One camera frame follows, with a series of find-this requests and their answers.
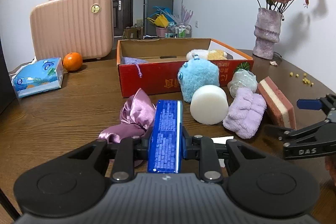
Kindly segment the pink white layered sponge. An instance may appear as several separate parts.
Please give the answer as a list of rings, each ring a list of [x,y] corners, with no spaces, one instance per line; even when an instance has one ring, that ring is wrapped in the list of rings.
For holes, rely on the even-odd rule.
[[[296,129],[294,107],[270,77],[258,83],[257,91],[266,101],[266,110],[273,123]]]

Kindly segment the lavender fluffy headband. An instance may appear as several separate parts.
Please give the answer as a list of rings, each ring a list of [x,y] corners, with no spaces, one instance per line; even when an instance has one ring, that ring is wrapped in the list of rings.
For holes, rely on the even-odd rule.
[[[250,139],[258,131],[265,110],[266,101],[262,95],[249,88],[238,88],[223,126],[242,139]]]

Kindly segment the iridescent mesh bath puff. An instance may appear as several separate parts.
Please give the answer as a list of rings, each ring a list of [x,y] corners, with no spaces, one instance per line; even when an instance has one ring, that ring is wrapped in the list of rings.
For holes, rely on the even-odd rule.
[[[257,78],[251,72],[245,69],[238,69],[232,80],[227,84],[228,91],[232,98],[236,97],[238,88],[249,88],[253,93],[257,91]]]

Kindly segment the blue tissue pack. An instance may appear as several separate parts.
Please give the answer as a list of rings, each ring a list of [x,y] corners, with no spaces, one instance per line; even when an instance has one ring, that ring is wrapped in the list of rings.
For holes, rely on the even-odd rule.
[[[148,149],[149,173],[179,173],[182,160],[181,101],[159,100]]]

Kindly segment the purple satin bow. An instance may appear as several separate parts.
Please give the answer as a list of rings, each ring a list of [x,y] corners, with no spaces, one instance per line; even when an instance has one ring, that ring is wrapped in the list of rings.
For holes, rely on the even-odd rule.
[[[120,143],[122,139],[139,136],[144,137],[154,124],[156,107],[149,96],[139,88],[124,103],[120,111],[120,123],[110,126],[99,133],[99,139],[105,139],[108,144]]]

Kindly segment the scattered yellow crumbs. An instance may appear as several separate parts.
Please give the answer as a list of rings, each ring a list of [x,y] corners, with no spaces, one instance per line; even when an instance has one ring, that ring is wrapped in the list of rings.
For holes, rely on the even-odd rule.
[[[302,75],[300,75],[300,74],[298,74],[298,73],[290,72],[290,73],[289,73],[289,76],[290,76],[290,77],[295,77],[295,78],[297,78],[297,79],[301,79],[301,82],[302,82],[304,85],[307,85],[307,86],[313,86],[313,85],[314,85],[314,82],[312,82],[310,79],[308,79],[306,73],[303,73]]]

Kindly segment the white paper slip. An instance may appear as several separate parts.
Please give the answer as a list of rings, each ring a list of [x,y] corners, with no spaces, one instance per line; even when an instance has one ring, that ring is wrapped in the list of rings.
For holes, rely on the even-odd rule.
[[[216,137],[211,138],[214,144],[226,144],[226,141],[233,139],[233,136],[223,136],[223,137]],[[219,164],[222,168],[225,168],[224,159],[219,159]]]

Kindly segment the fallen pink petal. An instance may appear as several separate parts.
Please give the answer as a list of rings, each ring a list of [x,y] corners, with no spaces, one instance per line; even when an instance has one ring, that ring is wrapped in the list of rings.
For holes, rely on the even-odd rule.
[[[270,61],[269,63],[270,63],[270,65],[272,65],[272,66],[275,66],[275,67],[277,66],[276,61]]]

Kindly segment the white foam cylinder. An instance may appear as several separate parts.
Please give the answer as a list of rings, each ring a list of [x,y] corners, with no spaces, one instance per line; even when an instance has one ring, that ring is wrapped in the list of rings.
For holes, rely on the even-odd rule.
[[[228,108],[225,91],[215,85],[205,85],[194,92],[190,113],[197,122],[214,125],[224,120],[228,114]]]

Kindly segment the purple textured vase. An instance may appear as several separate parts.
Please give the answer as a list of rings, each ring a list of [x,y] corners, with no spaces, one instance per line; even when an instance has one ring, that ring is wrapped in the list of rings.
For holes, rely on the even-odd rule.
[[[255,23],[256,37],[253,54],[266,60],[272,60],[274,45],[280,42],[282,14],[277,11],[259,8]]]

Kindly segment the blue facial tissue package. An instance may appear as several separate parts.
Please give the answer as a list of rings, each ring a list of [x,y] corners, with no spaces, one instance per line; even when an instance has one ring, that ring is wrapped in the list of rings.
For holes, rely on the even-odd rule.
[[[63,65],[60,57],[31,62],[19,68],[11,79],[18,98],[60,89]]]

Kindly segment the orange fruit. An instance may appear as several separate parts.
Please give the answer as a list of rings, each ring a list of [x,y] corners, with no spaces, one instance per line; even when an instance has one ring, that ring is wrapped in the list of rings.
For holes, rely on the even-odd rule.
[[[83,64],[83,58],[80,53],[68,53],[63,59],[63,68],[69,72],[78,71]]]

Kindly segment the yellow white plush toy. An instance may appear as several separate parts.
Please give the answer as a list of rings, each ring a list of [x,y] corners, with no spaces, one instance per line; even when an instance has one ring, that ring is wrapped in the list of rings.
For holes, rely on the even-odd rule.
[[[200,59],[206,60],[226,60],[227,53],[223,50],[192,50],[186,55],[186,59],[193,59],[198,56]]]

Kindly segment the light blue plush toy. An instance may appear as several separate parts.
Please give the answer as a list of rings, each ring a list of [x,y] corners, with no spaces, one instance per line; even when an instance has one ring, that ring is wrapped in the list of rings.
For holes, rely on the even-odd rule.
[[[194,93],[205,85],[220,86],[219,68],[214,63],[195,55],[179,69],[177,79],[183,100],[190,103]]]

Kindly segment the red cardboard box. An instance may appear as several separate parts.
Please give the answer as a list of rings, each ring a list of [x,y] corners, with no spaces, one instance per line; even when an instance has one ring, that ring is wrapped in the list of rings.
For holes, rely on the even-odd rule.
[[[219,67],[219,83],[225,87],[238,69],[251,71],[254,59],[246,53],[211,38],[159,38],[119,40],[117,42],[117,67],[123,98],[132,96],[139,88],[148,95],[180,92],[177,74],[192,50],[223,50],[226,60],[214,60]],[[148,61],[140,64],[142,78],[135,65],[123,65],[122,57]]]

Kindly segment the cardboard box on floor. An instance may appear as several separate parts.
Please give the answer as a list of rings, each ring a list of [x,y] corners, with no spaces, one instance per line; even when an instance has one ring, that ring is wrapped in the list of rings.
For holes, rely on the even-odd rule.
[[[128,27],[123,30],[123,39],[143,39],[142,27]]]

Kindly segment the pink hard-shell suitcase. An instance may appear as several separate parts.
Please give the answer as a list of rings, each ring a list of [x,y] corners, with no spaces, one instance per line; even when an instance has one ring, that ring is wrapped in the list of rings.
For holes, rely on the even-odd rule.
[[[64,58],[71,52],[84,60],[100,59],[113,47],[112,0],[49,0],[30,14],[37,60]]]

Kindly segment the storage cart with bottles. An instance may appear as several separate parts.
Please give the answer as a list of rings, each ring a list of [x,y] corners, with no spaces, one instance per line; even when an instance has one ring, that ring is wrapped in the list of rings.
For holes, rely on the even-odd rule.
[[[175,24],[174,22],[169,22],[167,30],[165,33],[165,38],[191,38],[192,37],[192,27],[183,24]]]

